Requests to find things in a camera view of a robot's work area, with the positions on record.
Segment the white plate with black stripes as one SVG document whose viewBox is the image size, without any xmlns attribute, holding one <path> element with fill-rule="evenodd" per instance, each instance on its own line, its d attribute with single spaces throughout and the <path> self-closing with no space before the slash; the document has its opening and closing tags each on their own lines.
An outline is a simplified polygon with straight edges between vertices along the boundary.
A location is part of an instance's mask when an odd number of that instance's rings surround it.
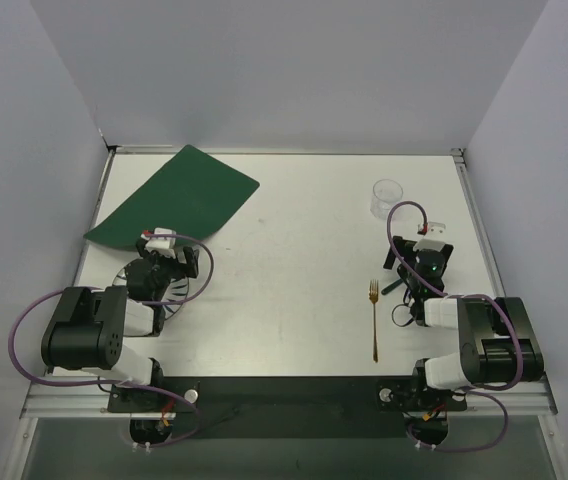
<svg viewBox="0 0 568 480">
<path fill-rule="evenodd" d="M 127 275 L 125 268 L 122 267 L 112 280 L 113 286 L 125 286 L 127 283 Z M 161 302 L 175 302 L 185 298 L 190 293 L 190 281 L 188 278 L 172 279 L 166 287 L 161 287 L 157 293 L 152 296 L 153 300 Z M 182 309 L 181 305 L 163 306 L 165 319 L 170 321 Z"/>
</svg>

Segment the green placemat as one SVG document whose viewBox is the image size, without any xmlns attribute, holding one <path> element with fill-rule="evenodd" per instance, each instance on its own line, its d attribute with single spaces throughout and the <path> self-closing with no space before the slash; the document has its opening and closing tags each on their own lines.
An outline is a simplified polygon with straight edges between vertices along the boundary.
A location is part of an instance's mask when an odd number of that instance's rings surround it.
<svg viewBox="0 0 568 480">
<path fill-rule="evenodd" d="M 157 228 L 204 240 L 259 187 L 257 180 L 187 145 L 84 238 L 117 250 L 133 250 L 143 232 Z"/>
</svg>

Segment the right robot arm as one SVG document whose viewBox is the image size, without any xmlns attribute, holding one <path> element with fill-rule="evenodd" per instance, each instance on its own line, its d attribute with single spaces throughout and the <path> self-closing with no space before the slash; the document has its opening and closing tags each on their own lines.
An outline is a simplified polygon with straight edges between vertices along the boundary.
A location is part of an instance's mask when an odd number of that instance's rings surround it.
<svg viewBox="0 0 568 480">
<path fill-rule="evenodd" d="M 453 246 L 426 238 L 420 241 L 392 238 L 384 263 L 395 268 L 405 285 L 402 306 L 409 319 L 401 328 L 417 325 L 452 330 L 458 350 L 420 360 L 416 377 L 409 380 L 410 401 L 428 408 L 441 399 L 443 390 L 475 386 L 508 388 L 535 382 L 545 373 L 544 359 L 523 300 L 497 297 L 489 301 L 475 295 L 439 295 Z"/>
</svg>

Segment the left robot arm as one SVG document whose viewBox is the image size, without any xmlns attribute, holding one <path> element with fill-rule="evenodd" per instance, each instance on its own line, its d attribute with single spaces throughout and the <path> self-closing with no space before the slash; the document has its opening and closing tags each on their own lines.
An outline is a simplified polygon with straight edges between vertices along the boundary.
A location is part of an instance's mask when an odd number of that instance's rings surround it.
<svg viewBox="0 0 568 480">
<path fill-rule="evenodd" d="M 167 398 L 161 366 L 124 340 L 160 336 L 188 297 L 190 281 L 199 276 L 199 251 L 177 248 L 173 238 L 142 238 L 136 248 L 138 257 L 120 269 L 111 286 L 63 291 L 44 332 L 41 356 L 51 368 L 134 384 L 132 400 L 154 411 Z"/>
</svg>

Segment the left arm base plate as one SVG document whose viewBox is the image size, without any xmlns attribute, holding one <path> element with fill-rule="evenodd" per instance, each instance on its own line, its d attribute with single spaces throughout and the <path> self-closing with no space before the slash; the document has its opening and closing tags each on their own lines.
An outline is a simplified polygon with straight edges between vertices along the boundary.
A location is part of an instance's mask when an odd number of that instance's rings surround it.
<svg viewBox="0 0 568 480">
<path fill-rule="evenodd" d="M 113 386 L 107 411 L 110 413 L 193 413 L 194 406 L 163 393 Z"/>
</svg>

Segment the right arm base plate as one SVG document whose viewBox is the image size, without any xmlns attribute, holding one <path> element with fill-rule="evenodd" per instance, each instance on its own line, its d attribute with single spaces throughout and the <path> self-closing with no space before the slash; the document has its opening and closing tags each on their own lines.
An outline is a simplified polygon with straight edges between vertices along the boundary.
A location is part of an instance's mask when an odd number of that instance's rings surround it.
<svg viewBox="0 0 568 480">
<path fill-rule="evenodd" d="M 380 409 L 395 410 L 406 414 L 434 411 L 443 407 L 449 412 L 467 409 L 464 396 L 455 397 L 450 390 L 430 387 L 414 387 L 407 379 L 382 380 L 376 385 L 377 404 Z"/>
</svg>

